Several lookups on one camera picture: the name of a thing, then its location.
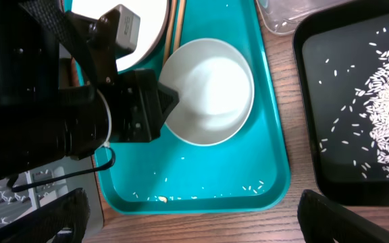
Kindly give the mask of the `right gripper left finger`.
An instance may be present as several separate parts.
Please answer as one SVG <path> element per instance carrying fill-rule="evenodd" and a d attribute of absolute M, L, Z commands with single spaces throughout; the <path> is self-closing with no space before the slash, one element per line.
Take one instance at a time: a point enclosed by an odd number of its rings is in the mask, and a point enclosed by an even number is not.
<path fill-rule="evenodd" d="M 77 188 L 0 228 L 0 243 L 81 242 L 89 216 L 87 194 Z"/>

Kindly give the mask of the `grey bowl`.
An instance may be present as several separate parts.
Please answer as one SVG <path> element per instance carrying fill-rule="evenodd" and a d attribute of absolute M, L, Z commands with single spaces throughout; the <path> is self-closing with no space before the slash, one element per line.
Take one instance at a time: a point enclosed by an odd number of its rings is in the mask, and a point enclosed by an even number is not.
<path fill-rule="evenodd" d="M 159 82 L 178 93 L 165 124 L 180 140 L 214 146 L 245 124 L 255 99 L 252 71 L 231 44 L 215 38 L 192 40 L 162 67 Z"/>

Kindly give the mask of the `large pink round plate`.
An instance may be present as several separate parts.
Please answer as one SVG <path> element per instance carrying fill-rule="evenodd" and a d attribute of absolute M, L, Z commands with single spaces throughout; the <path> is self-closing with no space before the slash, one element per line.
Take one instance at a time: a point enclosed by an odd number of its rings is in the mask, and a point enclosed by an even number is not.
<path fill-rule="evenodd" d="M 122 4 L 140 17 L 140 30 L 136 50 L 116 60 L 118 71 L 140 63 L 149 55 L 165 32 L 169 16 L 168 0 L 73 0 L 71 10 L 97 19 L 118 4 Z"/>

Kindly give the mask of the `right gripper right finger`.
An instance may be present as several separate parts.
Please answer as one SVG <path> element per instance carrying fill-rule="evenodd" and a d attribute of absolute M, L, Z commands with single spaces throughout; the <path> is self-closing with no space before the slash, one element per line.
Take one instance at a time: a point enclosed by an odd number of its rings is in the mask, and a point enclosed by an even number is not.
<path fill-rule="evenodd" d="M 312 191 L 304 190 L 297 218 L 310 243 L 389 243 L 389 231 Z"/>

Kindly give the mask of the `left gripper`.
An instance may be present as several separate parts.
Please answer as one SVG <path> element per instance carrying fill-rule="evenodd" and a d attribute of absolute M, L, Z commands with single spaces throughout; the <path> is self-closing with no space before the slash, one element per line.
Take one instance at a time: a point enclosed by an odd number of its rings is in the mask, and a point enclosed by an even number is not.
<path fill-rule="evenodd" d="M 98 91 L 109 106 L 110 141 L 151 142 L 160 137 L 161 127 L 179 103 L 176 90 L 157 81 L 154 70 L 119 73 L 115 38 L 120 14 L 113 8 L 99 19 L 72 11 L 65 16 L 73 23 L 92 55 Z"/>

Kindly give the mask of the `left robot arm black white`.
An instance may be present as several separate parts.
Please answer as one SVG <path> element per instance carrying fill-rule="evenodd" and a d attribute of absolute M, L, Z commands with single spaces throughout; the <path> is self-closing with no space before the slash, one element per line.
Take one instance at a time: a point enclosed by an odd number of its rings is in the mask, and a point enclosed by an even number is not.
<path fill-rule="evenodd" d="M 0 180 L 106 142 L 151 142 L 179 101 L 153 70 L 118 72 L 139 17 L 116 5 L 98 19 L 56 1 L 0 1 Z"/>

